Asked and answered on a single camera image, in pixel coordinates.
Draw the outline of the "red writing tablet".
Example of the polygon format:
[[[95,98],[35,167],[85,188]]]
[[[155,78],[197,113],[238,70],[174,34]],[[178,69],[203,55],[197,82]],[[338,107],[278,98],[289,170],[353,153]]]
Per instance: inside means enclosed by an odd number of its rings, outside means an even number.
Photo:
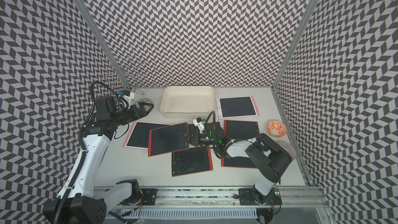
[[[210,148],[194,147],[172,152],[172,177],[213,170]]]
[[[230,168],[249,168],[249,169],[257,168],[250,158],[245,158],[245,157],[223,158],[221,160],[221,166],[230,167]]]
[[[186,122],[149,131],[148,156],[188,149],[189,146],[182,144],[183,140],[186,140],[183,138],[185,133],[188,133]]]

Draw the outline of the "pink writing tablet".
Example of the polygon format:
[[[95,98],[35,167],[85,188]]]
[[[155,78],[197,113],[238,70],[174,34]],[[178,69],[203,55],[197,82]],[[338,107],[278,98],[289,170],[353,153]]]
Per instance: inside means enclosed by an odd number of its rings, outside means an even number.
[[[149,131],[167,126],[169,125],[163,123],[135,121],[133,122],[122,147],[147,150]]]
[[[216,98],[220,119],[260,116],[254,96],[234,96]]]

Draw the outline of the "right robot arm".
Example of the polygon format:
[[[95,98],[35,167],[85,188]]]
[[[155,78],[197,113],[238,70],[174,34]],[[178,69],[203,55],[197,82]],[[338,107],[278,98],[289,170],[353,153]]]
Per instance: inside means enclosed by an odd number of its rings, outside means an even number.
[[[290,143],[275,141],[265,133],[250,139],[231,139],[216,122],[214,111],[206,119],[198,117],[192,122],[198,129],[189,138],[193,146],[211,148],[220,160],[249,159],[260,172],[258,181],[251,189],[252,200],[259,205],[276,203],[279,194],[275,186],[296,159],[295,149]]]

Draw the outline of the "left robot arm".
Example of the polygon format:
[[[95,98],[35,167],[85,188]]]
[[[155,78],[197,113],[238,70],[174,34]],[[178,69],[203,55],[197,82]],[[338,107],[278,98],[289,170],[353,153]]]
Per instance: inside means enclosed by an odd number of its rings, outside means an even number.
[[[42,213],[52,224],[101,224],[120,203],[143,204],[144,194],[136,179],[122,180],[102,197],[94,197],[94,183],[101,162],[116,130],[146,117],[152,103],[130,104],[125,92],[117,92],[101,81],[89,88],[91,109],[78,131],[80,152],[65,185]]]

